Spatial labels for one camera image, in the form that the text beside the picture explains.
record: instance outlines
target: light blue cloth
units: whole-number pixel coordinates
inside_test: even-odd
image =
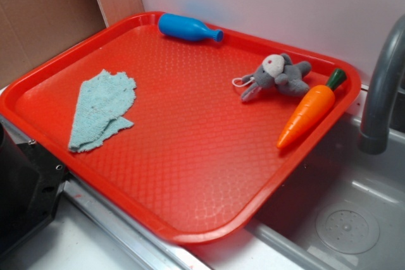
[[[83,82],[76,105],[69,149],[84,152],[134,124],[122,115],[134,103],[136,83],[125,72],[111,75],[103,70]]]

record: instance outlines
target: gray sink basin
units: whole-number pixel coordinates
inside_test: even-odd
[[[256,220],[320,269],[405,269],[405,137],[391,132],[386,152],[370,156],[356,147],[358,127],[340,119]]]

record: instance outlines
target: toy carrot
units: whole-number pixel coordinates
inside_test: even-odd
[[[346,80],[341,69],[335,69],[326,85],[313,87],[302,98],[278,138],[277,147],[282,149],[314,126],[335,104],[334,90]]]

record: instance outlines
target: blue plastic bottle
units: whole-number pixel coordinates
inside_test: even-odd
[[[160,32],[177,38],[199,41],[212,38],[219,42],[223,38],[221,30],[211,30],[203,22],[174,14],[163,14],[158,22]]]

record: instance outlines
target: plush bunny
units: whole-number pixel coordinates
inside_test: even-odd
[[[242,102],[255,98],[262,89],[276,89],[285,95],[303,96],[308,92],[309,86],[303,82],[302,78],[311,71],[311,64],[301,61],[292,64],[290,56],[287,54],[272,54],[263,60],[256,72],[248,74],[242,78],[235,78],[233,84],[237,87],[245,85],[251,86],[242,93]],[[237,85],[236,80],[240,80],[242,85]]]

